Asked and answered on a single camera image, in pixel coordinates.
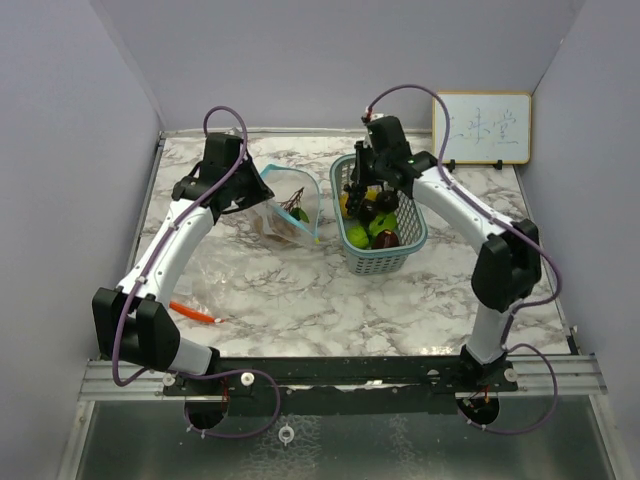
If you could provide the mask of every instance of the ziplock bag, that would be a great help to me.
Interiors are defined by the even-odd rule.
[[[247,210],[253,230],[267,243],[319,243],[320,187],[308,173],[269,164],[260,173],[275,197]]]

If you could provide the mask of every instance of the gray wall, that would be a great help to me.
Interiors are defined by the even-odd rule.
[[[0,16],[0,477],[56,475],[159,129],[86,0]]]
[[[640,474],[640,2],[589,0],[534,96],[523,180]]]
[[[583,0],[92,3],[137,62],[167,128],[181,129],[199,127],[219,103],[253,126],[357,127],[368,102],[405,82],[531,92]],[[381,108],[430,126],[424,94]]]

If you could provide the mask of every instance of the basket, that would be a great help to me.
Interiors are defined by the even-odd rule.
[[[340,231],[340,239],[347,256],[349,271],[356,275],[373,275],[400,270],[405,260],[412,253],[422,248],[427,241],[427,225],[415,202],[404,193],[398,192],[400,206],[395,214],[398,219],[396,234],[402,246],[380,250],[364,250],[356,248],[347,240],[346,231],[357,225],[357,220],[345,220],[340,213],[340,195],[343,187],[350,182],[351,170],[355,165],[355,155],[344,155],[331,166],[331,189],[333,191],[333,208]]]

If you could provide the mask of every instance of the marble table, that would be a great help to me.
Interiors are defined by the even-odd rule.
[[[243,214],[223,216],[194,252],[174,299],[224,318],[202,324],[171,312],[184,337],[225,356],[420,355],[459,352],[473,326],[477,300],[470,276],[476,256],[464,239],[426,207],[422,250],[396,273],[358,277],[347,270],[331,204],[329,169],[353,152],[354,136],[250,138],[258,170],[268,163],[310,172],[320,184],[320,245],[274,250]],[[414,150],[430,139],[411,137]],[[171,189],[201,159],[204,138],[166,139],[138,256],[167,212]],[[460,183],[492,208],[526,215],[513,168],[462,167]],[[547,276],[533,297],[549,292]],[[569,351],[556,305],[518,314],[509,344],[529,342],[546,353]]]

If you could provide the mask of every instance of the whiteboard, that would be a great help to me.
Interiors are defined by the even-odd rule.
[[[444,160],[456,163],[527,163],[531,145],[531,95],[522,92],[438,92],[451,117]],[[445,120],[433,100],[433,154]]]

